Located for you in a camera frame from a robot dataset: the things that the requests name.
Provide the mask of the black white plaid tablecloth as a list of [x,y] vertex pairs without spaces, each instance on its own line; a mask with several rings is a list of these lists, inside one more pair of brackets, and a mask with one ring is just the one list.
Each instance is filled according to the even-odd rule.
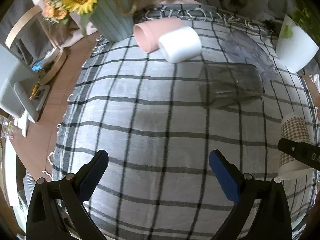
[[[200,37],[202,54],[170,64],[143,52],[133,37],[101,38],[83,65],[57,133],[53,178],[76,173],[98,150],[109,165],[89,215],[108,239],[211,239],[232,209],[208,164],[217,149],[242,172],[278,173],[281,120],[298,113],[319,144],[316,107],[304,80],[276,56],[277,37],[261,22],[207,5],[156,5],[140,23],[178,17]],[[206,61],[229,62],[222,44],[244,31],[279,74],[251,103],[205,109],[198,76]]]

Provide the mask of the clear bluish plastic cup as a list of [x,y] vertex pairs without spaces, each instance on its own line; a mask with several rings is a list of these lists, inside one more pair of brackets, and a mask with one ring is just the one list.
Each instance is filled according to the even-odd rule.
[[243,31],[229,33],[223,44],[223,50],[236,63],[252,64],[257,68],[263,83],[273,81],[279,72],[265,51]]

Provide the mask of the smoky square glass cup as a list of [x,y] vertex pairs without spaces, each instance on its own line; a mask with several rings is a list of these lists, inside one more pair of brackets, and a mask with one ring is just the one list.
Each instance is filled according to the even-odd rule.
[[198,81],[205,109],[251,102],[264,93],[263,81],[252,64],[208,62],[202,65]]

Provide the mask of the checkered paper cup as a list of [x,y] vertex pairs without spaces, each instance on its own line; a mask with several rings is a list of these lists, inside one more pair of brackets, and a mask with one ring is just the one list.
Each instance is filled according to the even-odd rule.
[[[310,144],[310,137],[304,119],[295,112],[285,116],[281,121],[281,137],[295,142]],[[315,169],[307,166],[294,157],[281,152],[278,178],[281,180],[297,179],[307,176]]]

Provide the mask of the white plant pot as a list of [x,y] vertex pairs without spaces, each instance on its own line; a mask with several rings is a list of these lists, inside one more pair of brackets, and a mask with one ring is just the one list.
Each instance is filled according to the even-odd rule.
[[276,55],[291,73],[303,69],[316,55],[319,46],[289,15],[281,26]]

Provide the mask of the white cup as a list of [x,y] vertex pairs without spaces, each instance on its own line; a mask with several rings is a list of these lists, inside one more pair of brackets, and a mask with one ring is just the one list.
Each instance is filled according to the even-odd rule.
[[202,52],[202,43],[191,27],[170,31],[159,38],[158,45],[163,57],[169,63],[180,63]]

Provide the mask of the ribbed blue-grey vase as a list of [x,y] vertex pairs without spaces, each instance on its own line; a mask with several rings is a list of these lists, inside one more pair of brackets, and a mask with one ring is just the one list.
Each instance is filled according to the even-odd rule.
[[133,0],[98,0],[89,20],[108,42],[122,41],[132,35],[136,8]]

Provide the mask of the green potted plant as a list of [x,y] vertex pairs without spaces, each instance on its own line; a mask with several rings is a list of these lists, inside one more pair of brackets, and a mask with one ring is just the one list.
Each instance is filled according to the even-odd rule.
[[319,13],[304,7],[303,9],[296,8],[287,15],[319,46]]

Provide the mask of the wooden desk lamp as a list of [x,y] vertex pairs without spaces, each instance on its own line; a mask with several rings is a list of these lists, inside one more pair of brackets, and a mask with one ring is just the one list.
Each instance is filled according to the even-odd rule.
[[23,15],[19,12],[22,7],[14,9],[9,8],[9,11],[5,13],[7,16],[19,17],[15,24],[8,32],[4,44],[7,48],[13,49],[18,47],[18,43],[21,42],[26,51],[31,53],[32,60],[27,62],[27,65],[33,66],[39,60],[43,60],[46,54],[53,48],[59,48],[60,52],[56,59],[49,64],[40,65],[39,70],[34,70],[34,73],[38,76],[38,83],[41,86],[48,84],[55,75],[60,71],[64,65],[67,54],[65,50],[57,46],[41,23],[42,9],[38,5],[27,10]]

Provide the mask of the pink cup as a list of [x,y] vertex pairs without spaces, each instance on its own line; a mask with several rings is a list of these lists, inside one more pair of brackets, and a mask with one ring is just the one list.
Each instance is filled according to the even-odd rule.
[[177,17],[149,20],[133,26],[133,35],[142,51],[151,53],[159,49],[159,38],[176,29],[185,27]]

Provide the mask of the white projector on stand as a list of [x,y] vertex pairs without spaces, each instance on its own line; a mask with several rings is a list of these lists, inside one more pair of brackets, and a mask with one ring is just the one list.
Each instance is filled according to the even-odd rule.
[[1,45],[1,109],[12,116],[22,135],[27,136],[29,122],[37,123],[50,91],[40,86],[38,76],[24,61]]

